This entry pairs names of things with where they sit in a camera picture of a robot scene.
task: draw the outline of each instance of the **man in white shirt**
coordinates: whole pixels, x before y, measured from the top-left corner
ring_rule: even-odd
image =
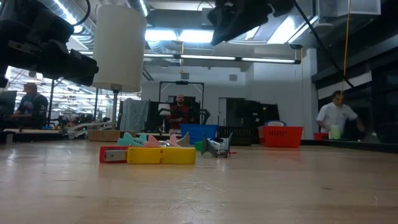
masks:
[[[335,91],[332,95],[332,102],[322,106],[317,117],[317,123],[322,133],[327,133],[332,125],[338,125],[341,132],[347,119],[355,120],[357,128],[363,133],[365,127],[358,115],[347,105],[343,104],[344,95],[341,91]]]

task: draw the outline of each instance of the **red container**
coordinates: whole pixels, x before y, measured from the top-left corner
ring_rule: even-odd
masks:
[[[108,164],[127,163],[127,159],[126,160],[123,159],[122,161],[105,161],[105,152],[113,150],[123,150],[127,152],[129,147],[130,146],[102,146],[99,149],[99,163],[108,163]]]
[[[324,139],[328,139],[328,138],[329,138],[328,133],[314,133],[313,134],[314,140],[324,140]]]
[[[259,127],[260,143],[267,147],[298,148],[302,133],[303,127]]]

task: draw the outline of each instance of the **gray curtain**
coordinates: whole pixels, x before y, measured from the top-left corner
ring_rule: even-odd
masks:
[[[121,131],[141,132],[145,128],[149,101],[126,99],[123,101]]]

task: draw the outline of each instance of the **red basket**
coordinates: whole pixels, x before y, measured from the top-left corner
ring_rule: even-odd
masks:
[[[324,140],[324,139],[328,139],[328,138],[329,138],[328,133],[314,133],[313,134],[314,140]]]
[[[267,147],[298,148],[302,133],[303,127],[259,127],[260,143]]]

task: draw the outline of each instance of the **man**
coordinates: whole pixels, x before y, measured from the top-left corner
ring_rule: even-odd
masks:
[[[341,132],[347,119],[355,120],[357,128],[363,133],[365,127],[358,115],[347,105],[343,104],[344,95],[341,91],[335,91],[332,95],[332,102],[322,106],[317,117],[317,123],[322,128],[322,133],[327,133],[332,125],[338,125]]]
[[[184,105],[185,97],[179,94],[175,101],[177,105],[170,108],[171,116],[169,118],[170,129],[180,129],[180,124],[193,122],[193,118],[189,118],[190,107]]]
[[[26,83],[24,92],[26,95],[22,97],[21,103],[14,115],[11,115],[11,119],[15,121],[15,126],[41,128],[47,119],[49,101],[37,92],[35,83]]]

